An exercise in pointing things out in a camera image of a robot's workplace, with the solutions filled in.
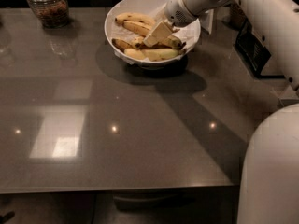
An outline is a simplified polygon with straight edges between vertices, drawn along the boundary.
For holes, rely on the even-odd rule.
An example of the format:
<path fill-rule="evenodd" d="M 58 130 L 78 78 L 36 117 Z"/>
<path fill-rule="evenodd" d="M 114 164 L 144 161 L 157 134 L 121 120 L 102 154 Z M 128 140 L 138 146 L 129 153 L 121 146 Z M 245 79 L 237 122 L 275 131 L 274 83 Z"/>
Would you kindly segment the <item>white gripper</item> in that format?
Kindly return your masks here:
<path fill-rule="evenodd" d="M 183 0 L 168 0 L 164 7 L 164 16 L 176 27 L 186 27 L 197 20 L 186 8 Z M 168 21 L 159 21 L 144 38 L 144 44 L 147 47 L 153 47 L 172 33 L 173 26 Z M 158 62 L 162 59 L 157 49 L 144 49 L 143 53 L 152 62 Z"/>

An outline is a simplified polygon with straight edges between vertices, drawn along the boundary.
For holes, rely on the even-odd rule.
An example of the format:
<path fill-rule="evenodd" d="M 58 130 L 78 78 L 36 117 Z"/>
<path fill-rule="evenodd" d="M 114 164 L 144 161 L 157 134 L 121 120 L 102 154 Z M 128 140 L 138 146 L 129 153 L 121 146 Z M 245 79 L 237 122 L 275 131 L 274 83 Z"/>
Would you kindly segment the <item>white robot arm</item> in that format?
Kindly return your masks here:
<path fill-rule="evenodd" d="M 229 0 L 169 0 L 145 38 L 152 46 L 204 12 Z M 299 14 L 292 0 L 233 0 L 294 91 L 299 87 Z M 251 137 L 244 159 L 237 224 L 299 224 L 299 105 L 265 119 Z"/>

